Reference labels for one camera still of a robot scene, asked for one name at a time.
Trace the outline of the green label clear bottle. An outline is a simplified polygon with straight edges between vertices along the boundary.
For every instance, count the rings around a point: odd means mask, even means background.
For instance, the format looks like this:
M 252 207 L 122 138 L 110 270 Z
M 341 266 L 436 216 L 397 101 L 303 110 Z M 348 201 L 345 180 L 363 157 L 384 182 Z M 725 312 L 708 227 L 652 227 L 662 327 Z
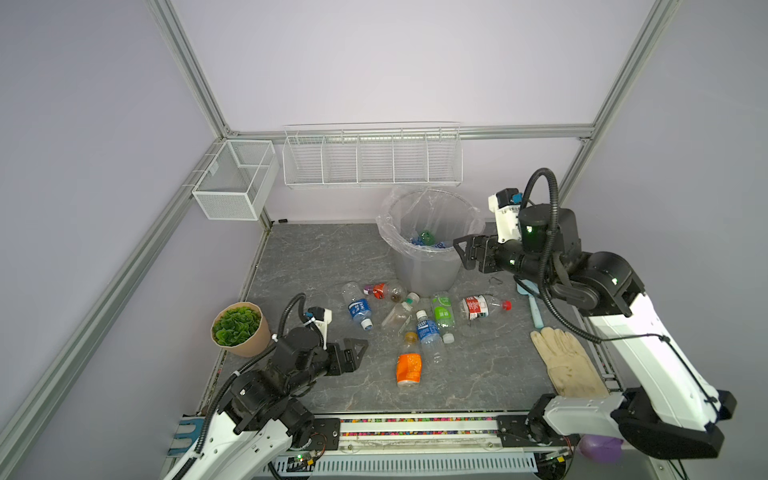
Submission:
M 456 317 L 447 291 L 432 296 L 432 312 L 443 342 L 452 344 L 455 341 Z

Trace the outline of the white mesh wall basket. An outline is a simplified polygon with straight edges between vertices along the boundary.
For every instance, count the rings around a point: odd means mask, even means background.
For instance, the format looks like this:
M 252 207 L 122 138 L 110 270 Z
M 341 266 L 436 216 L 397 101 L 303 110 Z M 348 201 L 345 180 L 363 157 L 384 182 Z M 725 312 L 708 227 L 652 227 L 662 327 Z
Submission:
M 278 172 L 271 141 L 225 140 L 192 193 L 209 220 L 258 221 Z

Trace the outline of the blue pocari label bottle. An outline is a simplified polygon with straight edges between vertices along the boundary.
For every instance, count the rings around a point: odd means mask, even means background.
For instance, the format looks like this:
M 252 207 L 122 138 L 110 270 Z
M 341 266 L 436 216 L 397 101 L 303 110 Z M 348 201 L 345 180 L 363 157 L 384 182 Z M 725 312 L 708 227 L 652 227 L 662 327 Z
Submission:
M 440 364 L 445 360 L 445 347 L 436 322 L 430 318 L 425 310 L 416 312 L 417 335 L 421 344 L 422 353 L 433 364 Z

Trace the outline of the small red label purple cap bottle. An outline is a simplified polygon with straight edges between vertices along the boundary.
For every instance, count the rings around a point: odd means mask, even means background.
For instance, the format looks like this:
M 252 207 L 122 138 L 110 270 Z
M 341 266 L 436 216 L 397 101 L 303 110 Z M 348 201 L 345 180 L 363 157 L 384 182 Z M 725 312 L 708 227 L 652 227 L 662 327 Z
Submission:
M 407 290 L 399 281 L 365 284 L 363 292 L 365 295 L 373 296 L 376 299 L 389 300 L 395 303 L 402 302 L 408 295 Z

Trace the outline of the orange label bottle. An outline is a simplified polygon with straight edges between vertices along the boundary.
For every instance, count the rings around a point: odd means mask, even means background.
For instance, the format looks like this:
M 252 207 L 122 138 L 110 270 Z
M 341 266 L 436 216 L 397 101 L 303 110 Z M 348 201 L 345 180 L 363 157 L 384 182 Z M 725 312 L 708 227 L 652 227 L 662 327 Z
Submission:
M 402 347 L 397 359 L 396 382 L 399 387 L 415 386 L 421 382 L 422 356 L 420 341 L 416 332 L 404 334 Z

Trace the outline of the grey mesh waste bin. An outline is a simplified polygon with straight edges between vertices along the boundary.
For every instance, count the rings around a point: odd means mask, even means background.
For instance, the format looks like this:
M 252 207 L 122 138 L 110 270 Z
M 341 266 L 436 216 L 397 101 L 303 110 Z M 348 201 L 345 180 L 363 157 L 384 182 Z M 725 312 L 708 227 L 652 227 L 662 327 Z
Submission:
M 422 297 L 450 289 L 463 268 L 460 258 L 450 262 L 414 261 L 390 249 L 393 252 L 396 277 L 408 290 Z

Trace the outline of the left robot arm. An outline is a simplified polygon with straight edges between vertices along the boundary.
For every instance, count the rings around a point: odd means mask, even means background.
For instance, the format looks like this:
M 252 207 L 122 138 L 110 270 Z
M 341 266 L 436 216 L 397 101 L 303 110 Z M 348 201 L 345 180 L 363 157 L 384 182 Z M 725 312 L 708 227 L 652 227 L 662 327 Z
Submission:
M 332 313 L 295 295 L 267 348 L 236 369 L 218 390 L 199 435 L 167 473 L 169 479 L 251 479 L 290 451 L 304 469 L 339 444 L 340 423 L 319 420 L 300 401 L 317 380 L 356 371 L 364 339 L 328 339 Z

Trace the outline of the green soda bottle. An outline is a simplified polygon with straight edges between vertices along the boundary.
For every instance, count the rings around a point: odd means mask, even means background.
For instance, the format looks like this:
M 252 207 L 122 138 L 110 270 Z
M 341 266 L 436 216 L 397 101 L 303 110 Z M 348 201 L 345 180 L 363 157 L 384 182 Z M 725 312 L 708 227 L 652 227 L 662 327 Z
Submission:
M 418 236 L 419 244 L 423 246 L 433 246 L 437 243 L 434 235 L 429 230 L 423 230 Z

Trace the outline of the potted green plant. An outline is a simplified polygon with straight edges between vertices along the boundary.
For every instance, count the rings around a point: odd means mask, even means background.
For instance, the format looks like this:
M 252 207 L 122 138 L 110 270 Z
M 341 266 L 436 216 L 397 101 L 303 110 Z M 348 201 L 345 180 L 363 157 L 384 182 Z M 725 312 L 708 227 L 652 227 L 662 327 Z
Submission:
M 263 353 L 272 337 L 262 310 L 251 302 L 238 302 L 221 311 L 210 332 L 218 347 L 242 358 Z

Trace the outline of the blue label bottle white cap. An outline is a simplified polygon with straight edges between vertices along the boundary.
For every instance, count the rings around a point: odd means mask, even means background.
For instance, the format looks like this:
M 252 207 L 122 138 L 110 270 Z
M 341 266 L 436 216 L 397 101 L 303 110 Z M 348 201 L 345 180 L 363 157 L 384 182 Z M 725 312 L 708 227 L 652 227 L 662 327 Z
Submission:
M 342 297 L 351 319 L 363 330 L 370 331 L 373 328 L 372 312 L 362 288 L 349 282 L 342 287 Z

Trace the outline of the beige work glove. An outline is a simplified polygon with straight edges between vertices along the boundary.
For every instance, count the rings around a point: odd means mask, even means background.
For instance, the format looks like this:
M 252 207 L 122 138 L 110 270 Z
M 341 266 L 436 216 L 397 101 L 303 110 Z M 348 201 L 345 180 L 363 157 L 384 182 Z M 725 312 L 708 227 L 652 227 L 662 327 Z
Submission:
M 560 396 L 583 399 L 609 396 L 586 350 L 572 333 L 544 327 L 531 332 L 530 338 Z

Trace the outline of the light blue garden trowel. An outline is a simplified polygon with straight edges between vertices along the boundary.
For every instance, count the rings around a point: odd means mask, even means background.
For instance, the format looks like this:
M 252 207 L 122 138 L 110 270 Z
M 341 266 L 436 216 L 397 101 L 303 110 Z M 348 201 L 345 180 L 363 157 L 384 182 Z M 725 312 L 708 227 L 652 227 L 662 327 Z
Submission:
M 544 322 L 537 303 L 538 287 L 530 280 L 521 280 L 518 283 L 518 293 L 527 298 L 534 328 L 541 330 L 544 327 Z

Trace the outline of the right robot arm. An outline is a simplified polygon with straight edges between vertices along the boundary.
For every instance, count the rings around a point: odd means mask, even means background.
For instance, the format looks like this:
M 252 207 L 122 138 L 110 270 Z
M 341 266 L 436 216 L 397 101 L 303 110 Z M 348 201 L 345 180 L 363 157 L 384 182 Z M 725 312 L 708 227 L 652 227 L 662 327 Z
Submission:
M 562 329 L 536 337 L 564 346 L 578 336 L 610 343 L 640 385 L 600 397 L 542 396 L 529 411 L 530 437 L 598 435 L 622 439 L 661 460 L 712 459 L 737 401 L 711 386 L 679 349 L 657 315 L 645 286 L 618 254 L 583 250 L 575 214 L 560 204 L 554 173 L 540 168 L 525 190 L 507 188 L 489 198 L 496 234 L 466 235 L 453 247 L 463 266 L 507 271 L 516 283 L 534 282 Z

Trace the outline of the clear bottle green band cap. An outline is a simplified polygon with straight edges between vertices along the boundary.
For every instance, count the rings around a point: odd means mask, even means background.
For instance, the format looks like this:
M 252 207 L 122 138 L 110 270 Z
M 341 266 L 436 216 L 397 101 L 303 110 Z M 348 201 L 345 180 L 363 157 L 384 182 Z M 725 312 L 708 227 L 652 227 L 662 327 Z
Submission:
M 419 301 L 420 297 L 417 293 L 408 293 L 405 299 L 397 303 L 387 314 L 382 326 L 384 328 L 400 328 L 411 317 Z

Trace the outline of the red label clear bottle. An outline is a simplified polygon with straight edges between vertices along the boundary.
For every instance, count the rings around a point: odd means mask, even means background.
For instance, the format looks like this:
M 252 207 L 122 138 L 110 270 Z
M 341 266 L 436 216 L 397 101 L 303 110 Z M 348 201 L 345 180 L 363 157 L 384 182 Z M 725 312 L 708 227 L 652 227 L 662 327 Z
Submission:
M 460 300 L 459 307 L 467 322 L 472 323 L 509 311 L 512 304 L 508 300 L 499 299 L 490 294 L 479 294 L 464 297 Z

